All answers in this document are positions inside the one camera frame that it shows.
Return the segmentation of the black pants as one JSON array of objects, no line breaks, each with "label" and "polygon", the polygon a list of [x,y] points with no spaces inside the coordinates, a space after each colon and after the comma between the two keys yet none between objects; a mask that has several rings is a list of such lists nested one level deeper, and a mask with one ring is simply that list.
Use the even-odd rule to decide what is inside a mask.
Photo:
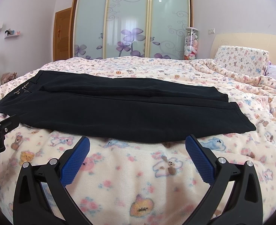
[{"label": "black pants", "polygon": [[254,131],[214,87],[151,78],[39,71],[0,100],[0,113],[35,128],[140,143]]}]

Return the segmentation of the floral teddy print blanket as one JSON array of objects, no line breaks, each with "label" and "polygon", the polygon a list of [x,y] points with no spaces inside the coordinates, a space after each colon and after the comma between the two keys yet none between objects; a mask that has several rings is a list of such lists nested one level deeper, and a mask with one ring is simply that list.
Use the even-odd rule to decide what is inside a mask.
[{"label": "floral teddy print blanket", "polygon": [[[179,61],[138,57],[51,62],[43,70],[118,78],[155,78],[213,86],[238,103],[255,125],[253,132],[214,135],[200,143],[229,162],[252,161],[258,175],[263,217],[276,210],[276,79],[226,70],[212,59]],[[45,164],[72,148],[79,137],[20,125],[5,137],[0,153],[0,208],[12,220],[21,165]],[[197,172],[183,142],[139,144],[90,138],[91,149],[67,187],[93,224],[182,224],[209,185]]]}]

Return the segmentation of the wooden door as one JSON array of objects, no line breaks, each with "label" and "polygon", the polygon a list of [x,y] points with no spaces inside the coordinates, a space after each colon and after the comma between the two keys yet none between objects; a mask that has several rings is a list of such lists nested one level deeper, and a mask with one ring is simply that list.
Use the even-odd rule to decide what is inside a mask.
[{"label": "wooden door", "polygon": [[69,24],[71,8],[55,13],[53,30],[53,60],[68,59]]}]

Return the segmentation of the teddy print pillow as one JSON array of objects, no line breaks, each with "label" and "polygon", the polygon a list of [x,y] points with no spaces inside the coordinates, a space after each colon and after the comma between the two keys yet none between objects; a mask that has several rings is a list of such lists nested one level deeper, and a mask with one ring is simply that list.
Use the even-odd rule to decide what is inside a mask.
[{"label": "teddy print pillow", "polygon": [[269,52],[241,46],[220,46],[214,60],[227,70],[257,77],[264,75],[269,65]]}]

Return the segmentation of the beige headboard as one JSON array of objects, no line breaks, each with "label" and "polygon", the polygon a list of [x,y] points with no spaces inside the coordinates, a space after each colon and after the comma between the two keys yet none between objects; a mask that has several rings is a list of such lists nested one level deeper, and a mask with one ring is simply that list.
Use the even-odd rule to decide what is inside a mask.
[{"label": "beige headboard", "polygon": [[243,46],[263,49],[269,52],[269,61],[276,65],[276,35],[261,33],[217,34],[213,41],[210,58],[214,58],[218,48],[226,46]]}]

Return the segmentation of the clear tube of plush toys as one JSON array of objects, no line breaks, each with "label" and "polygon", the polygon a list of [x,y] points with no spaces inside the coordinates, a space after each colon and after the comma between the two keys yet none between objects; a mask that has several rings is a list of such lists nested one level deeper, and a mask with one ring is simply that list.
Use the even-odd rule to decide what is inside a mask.
[{"label": "clear tube of plush toys", "polygon": [[194,60],[198,49],[198,30],[194,27],[186,28],[186,37],[184,44],[184,59]]}]

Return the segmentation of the frosted glass sliding wardrobe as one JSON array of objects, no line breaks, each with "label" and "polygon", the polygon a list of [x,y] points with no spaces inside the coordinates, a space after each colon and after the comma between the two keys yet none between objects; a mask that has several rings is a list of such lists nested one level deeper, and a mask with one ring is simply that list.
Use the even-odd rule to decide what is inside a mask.
[{"label": "frosted glass sliding wardrobe", "polygon": [[193,0],[73,0],[69,53],[183,59]]}]

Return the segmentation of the small white wall shelf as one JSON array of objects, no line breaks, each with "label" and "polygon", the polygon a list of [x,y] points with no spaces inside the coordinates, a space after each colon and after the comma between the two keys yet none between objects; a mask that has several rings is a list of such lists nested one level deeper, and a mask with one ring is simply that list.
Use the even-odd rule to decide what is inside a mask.
[{"label": "small white wall shelf", "polygon": [[14,30],[8,29],[4,33],[4,38],[5,39],[14,38],[14,37],[18,37],[20,34],[21,34],[20,31],[14,31]]}]

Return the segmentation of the white wall socket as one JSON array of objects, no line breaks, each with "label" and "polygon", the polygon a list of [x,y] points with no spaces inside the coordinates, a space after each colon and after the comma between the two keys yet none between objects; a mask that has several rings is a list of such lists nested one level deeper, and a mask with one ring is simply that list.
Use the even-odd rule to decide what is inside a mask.
[{"label": "white wall socket", "polygon": [[214,34],[214,33],[215,33],[215,29],[214,28],[208,30],[208,34],[209,35]]}]

